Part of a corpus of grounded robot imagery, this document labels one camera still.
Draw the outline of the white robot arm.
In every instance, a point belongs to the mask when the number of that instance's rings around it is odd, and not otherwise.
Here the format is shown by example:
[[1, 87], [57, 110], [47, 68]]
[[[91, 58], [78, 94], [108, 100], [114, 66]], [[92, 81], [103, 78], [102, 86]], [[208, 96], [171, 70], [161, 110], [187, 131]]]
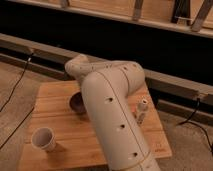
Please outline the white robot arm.
[[83, 104], [112, 171], [161, 171], [127, 103], [145, 83], [134, 61], [90, 62], [79, 55], [65, 71], [80, 87]]

